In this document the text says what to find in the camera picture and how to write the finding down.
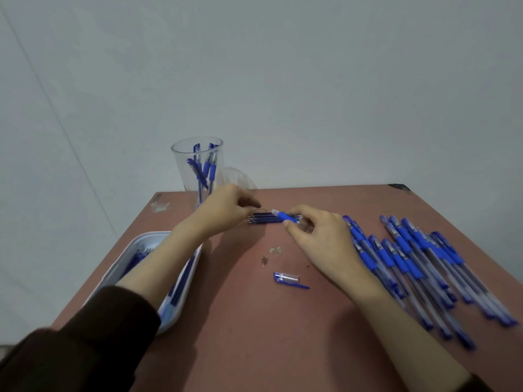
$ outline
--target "pen holder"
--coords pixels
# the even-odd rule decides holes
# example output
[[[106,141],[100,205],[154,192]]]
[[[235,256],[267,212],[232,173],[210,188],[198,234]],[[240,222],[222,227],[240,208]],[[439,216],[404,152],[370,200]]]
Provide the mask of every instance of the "pen holder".
[[[191,207],[197,209],[223,184],[223,140],[212,136],[191,137],[176,142],[171,150],[176,157],[187,198]]]

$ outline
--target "dark sleeve cuff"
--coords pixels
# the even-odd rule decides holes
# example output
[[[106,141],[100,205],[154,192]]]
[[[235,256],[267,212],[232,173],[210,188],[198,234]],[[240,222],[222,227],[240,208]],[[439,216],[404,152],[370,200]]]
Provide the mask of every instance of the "dark sleeve cuff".
[[[80,340],[121,369],[138,366],[160,326],[156,310],[142,296],[103,287],[58,332]]]
[[[456,392],[493,392],[483,380],[472,374],[466,384],[461,386]]]

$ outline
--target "person's right arm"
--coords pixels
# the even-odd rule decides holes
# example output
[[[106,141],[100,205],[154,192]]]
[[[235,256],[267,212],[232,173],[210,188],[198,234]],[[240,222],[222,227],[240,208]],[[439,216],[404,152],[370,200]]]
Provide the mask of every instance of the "person's right arm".
[[[471,374],[397,305],[363,265],[340,215],[306,205],[288,213],[312,221],[311,234],[289,221],[284,225],[317,269],[361,310],[409,391],[457,391],[470,381]]]

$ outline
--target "forearm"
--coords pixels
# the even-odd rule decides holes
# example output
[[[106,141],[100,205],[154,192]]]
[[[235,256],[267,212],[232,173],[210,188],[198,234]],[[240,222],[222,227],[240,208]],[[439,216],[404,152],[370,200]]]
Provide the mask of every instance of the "forearm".
[[[191,217],[185,219],[117,286],[138,293],[158,309],[187,260],[206,238],[198,223]]]
[[[370,273],[357,283],[345,277],[344,291],[363,313],[409,391],[455,391],[467,370],[407,315]]]

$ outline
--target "person's left hand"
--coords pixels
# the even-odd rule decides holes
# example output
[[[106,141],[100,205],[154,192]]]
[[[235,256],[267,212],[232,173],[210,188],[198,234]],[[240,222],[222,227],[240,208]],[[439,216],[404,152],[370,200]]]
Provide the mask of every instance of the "person's left hand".
[[[214,191],[187,220],[203,228],[203,235],[210,238],[244,221],[257,207],[261,204],[250,191],[227,184]]]

